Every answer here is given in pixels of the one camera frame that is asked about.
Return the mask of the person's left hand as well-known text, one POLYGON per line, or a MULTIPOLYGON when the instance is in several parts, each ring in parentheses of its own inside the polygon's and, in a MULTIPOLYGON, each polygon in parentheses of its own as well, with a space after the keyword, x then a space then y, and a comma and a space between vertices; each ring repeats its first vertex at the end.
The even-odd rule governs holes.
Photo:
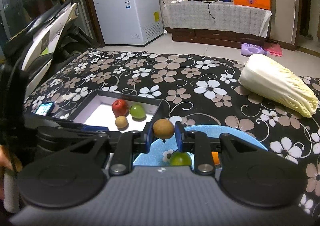
MULTIPOLYGON (((13 155, 14 157, 14 163, 16 166, 17 172, 20 172, 22 170, 22 164, 20 160, 16 157, 16 155, 13 155)), ((11 164, 10 156, 9 156, 9 151, 8 149, 4 146, 0 146, 0 198, 1 200, 4 199, 4 172, 5 168, 12 170, 13 167, 11 164)))

